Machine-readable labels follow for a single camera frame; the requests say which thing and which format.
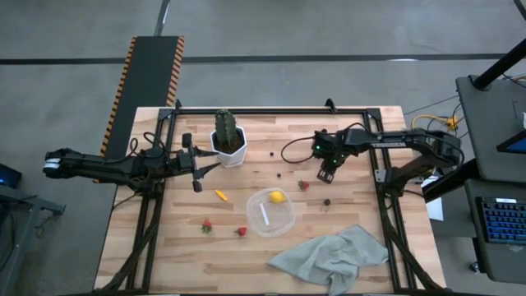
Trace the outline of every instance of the yellow cable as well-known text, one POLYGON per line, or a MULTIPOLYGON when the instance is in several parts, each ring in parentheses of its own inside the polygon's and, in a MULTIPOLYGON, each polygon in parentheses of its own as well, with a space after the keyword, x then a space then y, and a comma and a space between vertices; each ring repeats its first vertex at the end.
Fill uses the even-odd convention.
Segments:
POLYGON ((445 122, 448 131, 456 131, 459 129, 459 123, 464 120, 464 116, 457 119, 456 115, 453 118, 448 118, 445 122))
POLYGON ((413 118, 413 121, 411 122, 411 128, 414 128, 414 123, 419 118, 432 118, 432 119, 435 119, 435 120, 438 120, 438 121, 442 121, 444 123, 448 120, 448 118, 441 118, 441 117, 438 117, 438 116, 435 116, 435 115, 430 115, 430 114, 422 114, 422 115, 418 115, 417 117, 413 118))

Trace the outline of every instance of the white hexagonal pot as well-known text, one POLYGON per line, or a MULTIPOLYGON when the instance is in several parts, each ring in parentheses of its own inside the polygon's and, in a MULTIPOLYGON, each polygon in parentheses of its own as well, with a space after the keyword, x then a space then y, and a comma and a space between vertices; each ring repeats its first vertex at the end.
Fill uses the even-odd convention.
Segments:
POLYGON ((241 146, 236 152, 232 154, 227 154, 224 152, 221 152, 214 147, 214 134, 215 131, 210 133, 210 143, 212 147, 213 152, 217 152, 218 154, 215 156, 217 160, 225 167, 225 168, 232 168, 239 166, 243 163, 245 160, 245 155, 247 154, 247 136, 245 135, 245 130, 242 127, 236 126, 236 129, 238 132, 242 133, 243 137, 243 146, 241 146))

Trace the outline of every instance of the lemon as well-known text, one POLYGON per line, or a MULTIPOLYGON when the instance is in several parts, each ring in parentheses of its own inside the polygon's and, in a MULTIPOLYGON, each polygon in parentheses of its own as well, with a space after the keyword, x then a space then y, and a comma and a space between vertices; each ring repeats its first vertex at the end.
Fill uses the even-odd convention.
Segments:
POLYGON ((282 203, 285 201, 285 195, 282 192, 271 192, 270 200, 275 203, 282 203))

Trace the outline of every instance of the potted cactus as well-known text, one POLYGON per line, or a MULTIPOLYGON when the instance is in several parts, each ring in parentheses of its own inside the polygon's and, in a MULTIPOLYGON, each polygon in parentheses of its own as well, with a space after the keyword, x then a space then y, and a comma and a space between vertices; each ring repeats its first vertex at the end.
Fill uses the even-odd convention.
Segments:
POLYGON ((227 110, 215 113, 215 131, 210 134, 212 150, 225 168, 241 165, 247 153, 245 130, 236 125, 236 118, 227 110))

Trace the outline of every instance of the gray floor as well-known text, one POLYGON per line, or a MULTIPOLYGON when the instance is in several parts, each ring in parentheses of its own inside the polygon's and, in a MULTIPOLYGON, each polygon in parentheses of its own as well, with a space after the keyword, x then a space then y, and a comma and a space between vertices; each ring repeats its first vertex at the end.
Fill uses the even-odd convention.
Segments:
MULTIPOLYGON (((152 35, 160 0, 0 2, 0 58, 123 57, 134 35, 152 35)), ((185 35, 185 56, 279 54, 504 53, 524 37, 511 0, 234 1, 172 0, 164 35, 185 35)), ((186 106, 401 105, 416 109, 455 94, 454 79, 495 61, 297 62, 183 65, 186 106)), ((51 180, 46 151, 97 153, 120 65, 0 66, 0 163, 24 174, 22 188, 67 203, 66 214, 35 239, 19 295, 91 289, 114 187, 51 180)), ((526 72, 522 62, 510 75, 526 72)), ((411 113, 448 116, 452 99, 411 113)), ((466 132, 461 125, 459 134, 466 132)), ((464 138, 467 158, 473 157, 464 138)), ((517 295, 526 286, 474 275, 470 241, 437 237, 453 290, 517 295)))

